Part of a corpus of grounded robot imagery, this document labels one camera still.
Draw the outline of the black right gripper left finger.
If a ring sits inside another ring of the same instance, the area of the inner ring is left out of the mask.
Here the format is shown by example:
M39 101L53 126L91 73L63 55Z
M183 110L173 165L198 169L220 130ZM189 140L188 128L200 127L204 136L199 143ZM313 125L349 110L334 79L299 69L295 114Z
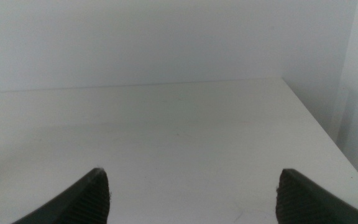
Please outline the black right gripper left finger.
M61 194L14 224L106 224L110 209L108 177L94 168Z

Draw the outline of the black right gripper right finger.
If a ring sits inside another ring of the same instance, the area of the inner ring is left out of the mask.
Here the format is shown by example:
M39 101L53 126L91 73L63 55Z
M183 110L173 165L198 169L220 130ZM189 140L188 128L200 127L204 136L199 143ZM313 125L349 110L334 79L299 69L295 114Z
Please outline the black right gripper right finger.
M358 224L358 209L295 169L283 169L275 214L279 224Z

